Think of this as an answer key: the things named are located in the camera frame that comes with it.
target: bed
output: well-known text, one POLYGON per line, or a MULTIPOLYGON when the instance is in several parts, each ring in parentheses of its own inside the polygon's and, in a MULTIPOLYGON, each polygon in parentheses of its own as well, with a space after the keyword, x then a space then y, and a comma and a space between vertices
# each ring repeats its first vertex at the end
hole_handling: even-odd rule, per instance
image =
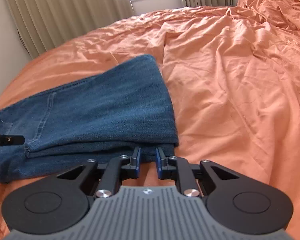
MULTIPOLYGON (((300 0, 239 0, 121 20, 31 61, 0 96, 0 109, 145 53, 171 96, 176 155, 211 159, 284 191, 294 204, 287 232, 300 239, 300 0)), ((0 208, 36 179, 0 184, 0 208)), ((172 182, 159 181, 146 163, 139 180, 125 183, 172 182)), ((0 239, 8 232, 0 211, 0 239)))

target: ribbed gray surface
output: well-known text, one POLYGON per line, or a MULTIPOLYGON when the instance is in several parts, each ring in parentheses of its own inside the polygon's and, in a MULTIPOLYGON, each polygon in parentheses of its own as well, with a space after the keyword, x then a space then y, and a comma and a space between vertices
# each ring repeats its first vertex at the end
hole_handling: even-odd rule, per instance
POLYGON ((292 240, 284 230, 248 236, 215 222, 200 198, 181 195, 175 186, 121 187, 118 194, 97 199, 77 225, 52 235, 12 231, 5 240, 292 240))

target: orange bedsheet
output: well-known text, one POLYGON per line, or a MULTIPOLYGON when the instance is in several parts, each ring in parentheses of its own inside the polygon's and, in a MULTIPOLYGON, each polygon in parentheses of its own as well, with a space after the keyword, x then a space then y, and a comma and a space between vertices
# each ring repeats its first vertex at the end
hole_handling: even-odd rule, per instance
MULTIPOLYGON (((211 159, 284 191, 294 203, 288 233, 300 239, 300 0, 239 0, 116 22, 30 62, 0 109, 143 53, 156 58, 171 95, 176 155, 211 159)), ((0 184, 0 205, 30 181, 0 184)), ((151 163, 128 183, 164 182, 151 163)), ((0 239, 7 233, 0 213, 0 239)))

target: jeans seam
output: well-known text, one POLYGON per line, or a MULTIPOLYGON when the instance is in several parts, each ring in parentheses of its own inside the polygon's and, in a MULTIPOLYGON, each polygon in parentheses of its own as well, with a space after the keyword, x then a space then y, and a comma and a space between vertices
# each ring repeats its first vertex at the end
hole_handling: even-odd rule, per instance
POLYGON ((41 135, 42 135, 42 132, 44 130, 44 127, 45 127, 45 124, 50 116, 50 113, 52 111, 52 108, 53 108, 53 101, 54 101, 54 98, 55 98, 55 95, 57 93, 56 92, 53 92, 51 93, 49 96, 48 96, 48 100, 47 100, 47 111, 46 113, 44 114, 44 117, 41 119, 40 123, 39 123, 39 126, 38 126, 38 131, 36 133, 36 135, 34 136, 34 138, 29 141, 26 145, 25 145, 25 153, 29 153, 30 152, 30 149, 29 149, 29 146, 31 146, 32 143, 36 142, 37 140, 40 139, 41 135))
POLYGON ((78 80, 78 81, 74 81, 74 83, 71 83, 71 84, 64 84, 64 85, 61 85, 61 86, 58 86, 58 87, 55 87, 55 88, 52 88, 52 89, 49 89, 49 90, 46 90, 46 91, 39 92, 39 93, 37 93, 37 94, 34 94, 34 95, 29 96, 29 97, 27 97, 27 98, 24 98, 24 99, 22 99, 22 100, 20 100, 20 101, 18 101, 18 102, 16 102, 16 103, 10 105, 10 106, 7 106, 7 107, 1 109, 1 110, 0 110, 0 113, 1 113, 2 111, 5 111, 5 110, 11 108, 11 107, 16 107, 16 106, 18 106, 19 104, 21 104, 22 102, 24 102, 25 100, 28 100, 28 99, 30 99, 30 98, 43 97, 43 96, 45 96, 45 95, 48 94, 48 93, 53 94, 53 93, 57 93, 57 92, 62 92, 62 91, 64 91, 64 90, 66 90, 66 89, 75 87, 75 86, 77 86, 77 85, 84 84, 84 83, 88 82, 89 79, 94 78, 94 77, 96 77, 96 76, 86 77, 86 78, 84 78, 83 80, 81 79, 81 80, 78 80))

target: jeans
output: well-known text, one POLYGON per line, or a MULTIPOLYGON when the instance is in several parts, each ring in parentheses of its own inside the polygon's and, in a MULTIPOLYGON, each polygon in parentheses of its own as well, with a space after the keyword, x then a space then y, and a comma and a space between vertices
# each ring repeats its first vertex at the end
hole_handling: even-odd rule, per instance
POLYGON ((178 145, 173 107, 155 59, 142 55, 92 77, 23 99, 0 111, 0 133, 23 135, 0 147, 0 182, 59 172, 87 159, 132 155, 155 160, 155 148, 178 145))

